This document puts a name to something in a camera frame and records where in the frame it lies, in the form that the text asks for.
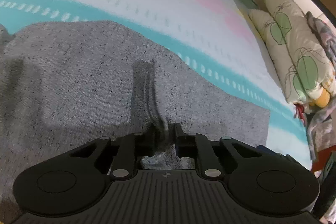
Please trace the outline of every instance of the green leaf print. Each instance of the green leaf print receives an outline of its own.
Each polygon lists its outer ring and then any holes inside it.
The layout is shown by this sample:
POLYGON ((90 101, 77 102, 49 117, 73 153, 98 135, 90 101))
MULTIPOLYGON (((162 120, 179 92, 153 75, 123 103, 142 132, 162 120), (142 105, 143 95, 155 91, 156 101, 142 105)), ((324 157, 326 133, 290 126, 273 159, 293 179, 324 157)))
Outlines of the green leaf print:
POLYGON ((279 24, 283 37, 286 37, 286 34, 292 29, 291 22, 286 14, 279 12, 275 16, 276 21, 279 24))
POLYGON ((310 56, 302 56, 297 64, 297 72, 305 90, 315 88, 316 81, 319 77, 317 65, 310 56))
POLYGON ((293 86, 295 88, 296 93, 299 95, 300 99, 302 101, 305 101, 306 100, 305 90, 303 89, 300 83, 298 74, 295 74, 295 76, 293 77, 293 86))
POLYGON ((282 32, 276 22, 274 22, 270 27, 270 32, 273 39, 278 43, 278 45, 286 44, 282 32))

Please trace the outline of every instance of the bed sheet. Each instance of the bed sheet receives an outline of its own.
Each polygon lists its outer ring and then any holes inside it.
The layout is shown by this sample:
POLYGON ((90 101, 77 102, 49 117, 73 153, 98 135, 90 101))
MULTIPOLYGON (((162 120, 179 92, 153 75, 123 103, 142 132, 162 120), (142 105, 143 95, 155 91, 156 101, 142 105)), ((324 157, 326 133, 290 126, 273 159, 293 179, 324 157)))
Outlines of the bed sheet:
POLYGON ((0 0, 10 33, 36 22, 113 20, 175 52, 223 91, 270 109, 266 146, 311 167, 267 49, 238 0, 0 0))

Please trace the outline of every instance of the heathered gray cloth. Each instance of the heathered gray cloth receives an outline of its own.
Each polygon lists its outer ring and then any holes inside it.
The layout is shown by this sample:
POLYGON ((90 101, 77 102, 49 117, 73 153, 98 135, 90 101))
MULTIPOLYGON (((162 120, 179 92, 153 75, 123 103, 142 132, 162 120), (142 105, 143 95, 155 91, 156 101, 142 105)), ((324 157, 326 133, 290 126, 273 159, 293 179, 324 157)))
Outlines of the heathered gray cloth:
POLYGON ((231 96, 177 55, 110 21, 39 23, 19 31, 1 56, 0 220, 20 210, 15 177, 100 136, 161 131, 147 168, 188 167, 168 132, 174 122, 210 140, 265 144, 269 111, 231 96))

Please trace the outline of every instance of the gray fabric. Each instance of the gray fabric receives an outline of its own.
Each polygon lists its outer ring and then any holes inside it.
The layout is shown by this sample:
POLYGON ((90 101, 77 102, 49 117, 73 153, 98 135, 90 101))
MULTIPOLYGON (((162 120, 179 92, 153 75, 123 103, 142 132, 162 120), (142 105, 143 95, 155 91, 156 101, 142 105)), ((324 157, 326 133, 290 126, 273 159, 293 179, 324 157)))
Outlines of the gray fabric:
POLYGON ((100 136, 161 131, 159 168, 188 167, 169 126, 210 140, 265 144, 269 111, 207 82, 177 55, 115 22, 39 23, 16 34, 1 57, 0 220, 19 213, 11 193, 25 168, 100 136))

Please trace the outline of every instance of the teal border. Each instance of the teal border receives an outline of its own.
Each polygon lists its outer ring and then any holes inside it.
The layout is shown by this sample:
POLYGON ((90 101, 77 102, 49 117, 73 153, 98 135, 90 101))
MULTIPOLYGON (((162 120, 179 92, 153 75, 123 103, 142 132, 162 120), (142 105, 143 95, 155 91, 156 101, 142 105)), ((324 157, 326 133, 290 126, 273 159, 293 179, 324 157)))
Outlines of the teal border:
POLYGON ((21 28, 33 23, 61 21, 64 13, 71 14, 68 21, 71 21, 74 16, 78 16, 80 21, 83 21, 84 19, 89 21, 112 20, 122 24, 178 54, 186 63, 189 63, 191 68, 199 73, 199 75, 228 94, 247 100, 260 107, 270 109, 269 125, 271 127, 290 132, 300 141, 307 143, 305 128, 298 119, 293 118, 293 112, 289 107, 274 100, 262 89, 251 83, 246 77, 235 73, 231 69, 219 64, 208 55, 183 44, 183 42, 179 40, 154 31, 148 27, 141 26, 126 18, 118 17, 103 10, 72 0, 0 0, 0 3, 2 1, 5 1, 6 3, 11 2, 11 4, 17 3, 13 8, 10 8, 11 5, 2 5, 0 7, 0 23, 7 28, 9 33, 15 33, 21 28), (18 6, 23 3, 26 5, 34 5, 34 7, 40 6, 41 9, 34 14, 32 13, 34 9, 29 10, 28 12, 25 11, 27 6, 22 10, 18 10, 18 6), (51 19, 49 15, 43 16, 42 11, 47 7, 50 8, 51 11, 58 10, 59 15, 53 19, 51 19), (193 60, 196 60, 197 62, 196 68, 192 65, 193 60), (226 81, 222 82, 220 77, 216 77, 215 72, 228 78, 229 82, 234 81, 235 83, 239 83, 240 86, 244 87, 245 93, 242 92, 243 88, 239 90, 237 86, 234 88, 232 83, 228 84, 226 81), (257 94, 258 96, 251 96, 251 93, 248 95, 246 92, 247 89, 252 91, 252 94, 257 94))

